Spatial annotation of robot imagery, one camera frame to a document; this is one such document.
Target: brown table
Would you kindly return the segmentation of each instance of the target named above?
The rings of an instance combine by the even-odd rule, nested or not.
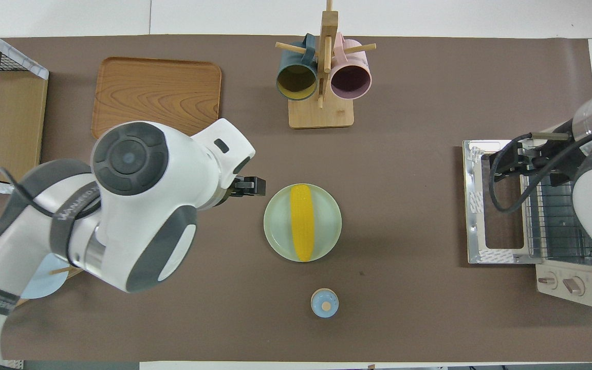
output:
[[[461,141],[512,138],[592,96],[586,40],[358,38],[374,84],[350,128],[294,131],[274,87],[276,41],[151,35],[8,40],[49,68],[42,160],[89,158],[106,57],[212,61],[221,116],[257,155],[264,198],[200,214],[178,272],[138,294],[88,274],[10,317],[7,358],[27,360],[592,361],[592,308],[536,292],[532,266],[467,263]],[[265,240],[270,196],[290,183],[338,201],[338,245],[292,263]],[[309,309],[332,288],[332,319]]]

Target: small round blue object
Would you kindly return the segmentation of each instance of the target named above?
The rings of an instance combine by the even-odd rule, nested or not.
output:
[[[319,316],[319,318],[330,318],[337,313],[339,308],[339,300],[335,292],[330,289],[322,288],[314,292],[312,300],[312,311]]]

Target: mug rack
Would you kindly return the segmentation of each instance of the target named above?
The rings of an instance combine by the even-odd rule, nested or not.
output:
[[[317,53],[317,93],[305,100],[289,100],[289,127],[330,128],[348,127],[353,124],[353,100],[338,98],[330,89],[332,49],[338,32],[338,12],[332,10],[332,0],[326,0],[326,10],[321,16],[321,31]],[[279,49],[305,53],[305,48],[276,42]],[[360,45],[344,49],[344,54],[376,49],[376,44]]]

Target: toaster oven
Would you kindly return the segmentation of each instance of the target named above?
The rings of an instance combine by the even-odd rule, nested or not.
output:
[[[540,293],[592,306],[592,241],[574,214],[571,183],[553,187],[545,178],[521,212],[507,215],[494,208],[488,156],[508,141],[463,141],[468,261],[534,263],[532,283]],[[496,183],[495,191],[512,203],[527,185],[526,176],[513,176]]]

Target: wooden tray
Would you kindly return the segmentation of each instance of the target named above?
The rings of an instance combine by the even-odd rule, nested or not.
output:
[[[220,68],[209,62],[107,58],[97,75],[92,135],[130,120],[199,133],[218,119],[220,83]]]

